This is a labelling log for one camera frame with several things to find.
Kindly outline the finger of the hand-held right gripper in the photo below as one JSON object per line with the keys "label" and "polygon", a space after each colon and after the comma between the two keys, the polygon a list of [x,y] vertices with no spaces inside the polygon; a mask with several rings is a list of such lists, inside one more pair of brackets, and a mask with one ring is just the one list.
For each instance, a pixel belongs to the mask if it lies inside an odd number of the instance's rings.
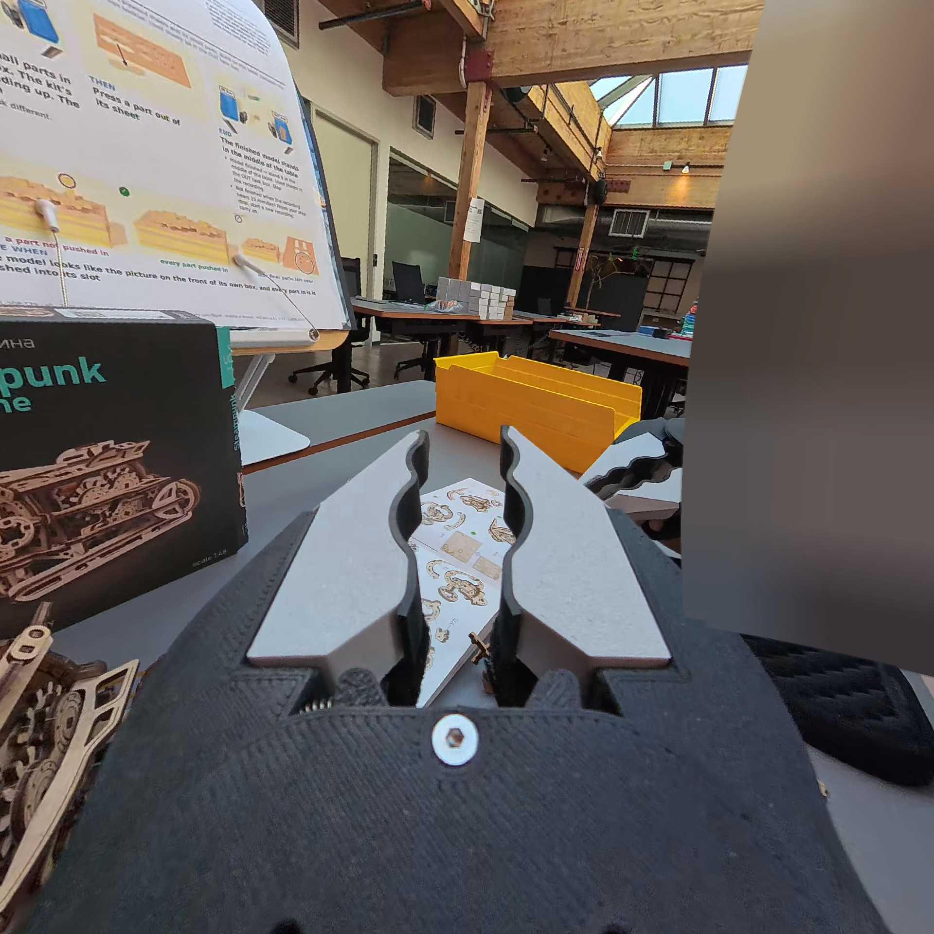
{"label": "finger of the hand-held right gripper", "polygon": [[605,501],[607,509],[625,513],[655,541],[681,538],[681,468],[675,468],[663,481],[645,481],[632,489],[622,489]]}
{"label": "finger of the hand-held right gripper", "polygon": [[599,498],[664,483],[671,477],[671,463],[662,441],[638,435],[607,448],[581,476],[581,484]]}

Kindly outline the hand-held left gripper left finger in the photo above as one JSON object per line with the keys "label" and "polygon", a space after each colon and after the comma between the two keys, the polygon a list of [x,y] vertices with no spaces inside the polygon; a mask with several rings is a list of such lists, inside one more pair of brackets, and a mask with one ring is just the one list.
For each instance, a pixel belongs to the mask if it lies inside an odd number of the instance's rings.
{"label": "hand-held left gripper left finger", "polygon": [[430,634],[410,538],[429,450],[413,431],[322,502],[248,650],[253,665],[318,668],[330,688],[365,669],[389,701],[417,701]]}

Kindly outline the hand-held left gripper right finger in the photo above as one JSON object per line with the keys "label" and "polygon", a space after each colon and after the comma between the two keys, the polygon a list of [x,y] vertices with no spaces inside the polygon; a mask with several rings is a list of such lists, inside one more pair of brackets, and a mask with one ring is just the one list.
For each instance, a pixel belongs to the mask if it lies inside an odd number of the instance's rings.
{"label": "hand-held left gripper right finger", "polygon": [[550,671],[569,671],[587,695],[599,671],[668,668],[671,650],[604,504],[514,427],[502,426],[500,470],[515,543],[490,639],[497,703],[525,704]]}

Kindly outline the model assembly manual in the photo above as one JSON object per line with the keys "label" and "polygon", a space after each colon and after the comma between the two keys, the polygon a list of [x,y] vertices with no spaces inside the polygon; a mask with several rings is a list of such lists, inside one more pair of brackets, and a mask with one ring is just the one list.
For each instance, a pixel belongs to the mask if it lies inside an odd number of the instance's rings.
{"label": "model assembly manual", "polygon": [[421,509],[410,546],[430,643],[417,707],[477,657],[476,640],[491,632],[504,558],[516,541],[503,518],[504,494],[473,478],[423,492]]}

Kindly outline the black model kit box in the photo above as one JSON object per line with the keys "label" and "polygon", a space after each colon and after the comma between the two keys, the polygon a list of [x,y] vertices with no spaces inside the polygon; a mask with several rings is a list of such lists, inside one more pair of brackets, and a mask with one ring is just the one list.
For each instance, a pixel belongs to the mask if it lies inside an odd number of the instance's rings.
{"label": "black model kit box", "polygon": [[229,331],[192,314],[2,306],[2,638],[247,543],[234,386]]}

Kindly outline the assembled wooden gear model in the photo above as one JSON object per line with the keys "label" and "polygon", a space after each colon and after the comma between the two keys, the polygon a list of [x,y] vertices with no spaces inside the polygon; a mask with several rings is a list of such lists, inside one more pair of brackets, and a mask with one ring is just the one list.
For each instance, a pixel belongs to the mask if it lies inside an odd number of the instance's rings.
{"label": "assembled wooden gear model", "polygon": [[131,699],[138,660],[109,670],[52,649],[53,605],[1,645],[1,930],[64,852]]}

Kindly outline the yellow plastic bin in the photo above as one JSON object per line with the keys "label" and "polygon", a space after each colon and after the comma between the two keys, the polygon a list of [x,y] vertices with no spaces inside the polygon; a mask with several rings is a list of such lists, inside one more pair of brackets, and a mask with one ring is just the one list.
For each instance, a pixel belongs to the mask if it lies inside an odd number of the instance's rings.
{"label": "yellow plastic bin", "polygon": [[435,385],[439,424],[493,443],[511,426],[577,473],[641,418],[641,387],[520,356],[438,358]]}

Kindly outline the bare indoor tree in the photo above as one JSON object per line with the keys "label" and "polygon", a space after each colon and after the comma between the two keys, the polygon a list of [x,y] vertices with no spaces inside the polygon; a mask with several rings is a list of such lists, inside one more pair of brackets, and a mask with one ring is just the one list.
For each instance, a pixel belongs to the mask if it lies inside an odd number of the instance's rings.
{"label": "bare indoor tree", "polygon": [[578,308],[623,314],[640,310],[651,263],[646,259],[590,254],[578,297]]}

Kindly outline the stack of small boxes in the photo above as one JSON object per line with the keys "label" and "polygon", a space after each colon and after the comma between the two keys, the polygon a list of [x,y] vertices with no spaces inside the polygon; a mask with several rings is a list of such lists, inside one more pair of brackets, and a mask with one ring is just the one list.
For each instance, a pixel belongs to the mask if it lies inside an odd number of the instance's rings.
{"label": "stack of small boxes", "polygon": [[514,314],[517,292],[513,288],[473,281],[438,278],[436,299],[457,300],[465,304],[467,315],[483,321],[509,321]]}

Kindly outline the instruction sheet on stand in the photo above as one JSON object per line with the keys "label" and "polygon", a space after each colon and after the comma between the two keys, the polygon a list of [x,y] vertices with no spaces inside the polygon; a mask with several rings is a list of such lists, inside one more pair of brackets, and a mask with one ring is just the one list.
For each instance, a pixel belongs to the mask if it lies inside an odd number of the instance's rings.
{"label": "instruction sheet on stand", "polygon": [[[329,250],[332,255],[332,265],[335,270],[338,298],[344,303],[344,311],[349,315],[348,320],[352,323],[354,313],[349,308],[349,298],[346,296],[346,286],[343,283],[343,272],[341,269],[340,257],[337,255],[335,234],[333,233],[333,217],[327,200],[326,183],[321,168],[321,159],[318,144],[311,126],[311,105],[307,99],[304,99],[298,92],[300,111],[302,117],[302,126],[306,136],[306,142],[310,150],[310,157],[314,169],[316,186],[321,195],[321,210],[324,216],[324,232],[327,235]],[[43,242],[36,247],[40,253],[47,252],[47,256],[36,256],[33,254],[16,254],[20,248],[33,248],[33,244],[18,243],[13,240],[7,240],[2,236],[2,267],[6,269],[11,265],[13,273],[32,272],[35,275],[39,273],[52,273],[53,266],[51,255],[52,250],[47,237],[43,237]],[[17,263],[18,260],[45,259],[46,266],[37,266],[34,263]],[[233,374],[233,359],[235,357],[250,358],[250,365],[245,376],[243,376],[235,387],[235,426],[239,431],[239,451],[244,473],[251,473],[256,470],[263,470],[274,466],[275,463],[286,462],[294,458],[306,456],[312,453],[310,439],[293,429],[270,420],[268,417],[260,415],[258,412],[248,410],[247,406],[254,392],[259,388],[263,375],[271,366],[276,355],[300,354],[311,351],[330,351],[333,348],[341,349],[343,344],[348,348],[349,330],[338,329],[337,331],[321,331],[320,333],[308,324],[303,322],[286,322],[289,326],[285,328],[245,328],[222,326],[216,321],[201,316],[192,316],[176,311],[153,310],[142,308],[124,308],[124,307],[98,307],[97,305],[68,305],[63,298],[60,302],[53,301],[52,298],[39,301],[27,299],[16,299],[12,296],[13,286],[2,284],[2,315],[19,318],[39,318],[55,317],[74,319],[76,321],[133,321],[146,323],[169,323],[173,321],[180,323],[188,321],[191,323],[208,323],[217,328],[217,336],[220,340],[220,363],[221,376],[227,378]]]}

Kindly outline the black office chair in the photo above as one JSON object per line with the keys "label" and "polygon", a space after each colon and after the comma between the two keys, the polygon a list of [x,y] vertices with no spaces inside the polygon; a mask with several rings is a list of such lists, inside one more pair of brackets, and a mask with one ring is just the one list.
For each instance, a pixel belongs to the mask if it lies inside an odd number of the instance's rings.
{"label": "black office chair", "polygon": [[[360,273],[361,263],[359,258],[341,258],[342,281],[347,297],[350,299],[359,297],[360,294]],[[356,312],[354,307],[350,310],[352,329],[343,344],[332,350],[331,361],[327,364],[314,365],[303,369],[298,369],[288,376],[288,381],[292,384],[298,382],[298,377],[305,374],[320,373],[318,379],[308,389],[308,394],[315,396],[319,392],[319,385],[322,381],[332,382],[336,379],[338,393],[351,390],[351,383],[355,383],[362,389],[370,386],[370,375],[367,372],[354,369],[352,367],[352,351],[355,342],[363,342],[367,339],[369,333],[370,316],[361,315]]]}
{"label": "black office chair", "polygon": [[435,300],[426,290],[419,265],[393,261],[392,276],[399,303],[425,306]]}

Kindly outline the glass office partition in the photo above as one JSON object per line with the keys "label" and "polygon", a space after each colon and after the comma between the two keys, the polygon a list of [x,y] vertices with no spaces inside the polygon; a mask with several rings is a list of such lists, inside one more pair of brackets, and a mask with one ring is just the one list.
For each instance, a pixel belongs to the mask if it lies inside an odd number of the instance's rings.
{"label": "glass office partition", "polygon": [[[456,191],[448,181],[392,150],[389,168],[383,289],[395,291],[392,263],[418,265],[426,286],[449,273]],[[471,248],[473,281],[518,288],[529,226],[485,205],[481,240]]]}

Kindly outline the printed instruction sheet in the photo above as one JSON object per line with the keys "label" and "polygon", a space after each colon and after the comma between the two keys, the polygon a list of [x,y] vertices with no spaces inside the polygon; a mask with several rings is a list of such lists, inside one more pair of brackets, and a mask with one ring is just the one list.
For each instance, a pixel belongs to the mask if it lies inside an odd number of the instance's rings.
{"label": "printed instruction sheet", "polygon": [[3,304],[345,331],[320,173],[253,2],[2,2]]}

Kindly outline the wooden support post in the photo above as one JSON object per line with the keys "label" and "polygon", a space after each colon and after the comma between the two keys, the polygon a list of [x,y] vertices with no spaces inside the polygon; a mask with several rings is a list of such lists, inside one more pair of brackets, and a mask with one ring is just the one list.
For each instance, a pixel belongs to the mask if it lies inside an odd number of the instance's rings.
{"label": "wooden support post", "polygon": [[468,278],[472,243],[466,240],[465,231],[480,179],[491,94],[491,87],[483,81],[471,82],[468,85],[461,166],[450,245],[449,278]]}
{"label": "wooden support post", "polygon": [[578,248],[575,256],[574,271],[571,274],[568,286],[565,306],[567,308],[577,307],[583,275],[585,273],[592,236],[596,228],[600,212],[600,204],[591,203],[586,208],[583,219],[582,231],[579,238]]}

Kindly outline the wall vent grille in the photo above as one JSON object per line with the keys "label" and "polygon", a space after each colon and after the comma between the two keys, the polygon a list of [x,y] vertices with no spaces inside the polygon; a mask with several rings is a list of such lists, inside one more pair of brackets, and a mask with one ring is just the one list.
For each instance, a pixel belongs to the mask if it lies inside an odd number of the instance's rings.
{"label": "wall vent grille", "polygon": [[300,7],[296,0],[258,0],[255,5],[274,26],[279,37],[293,48],[300,46]]}

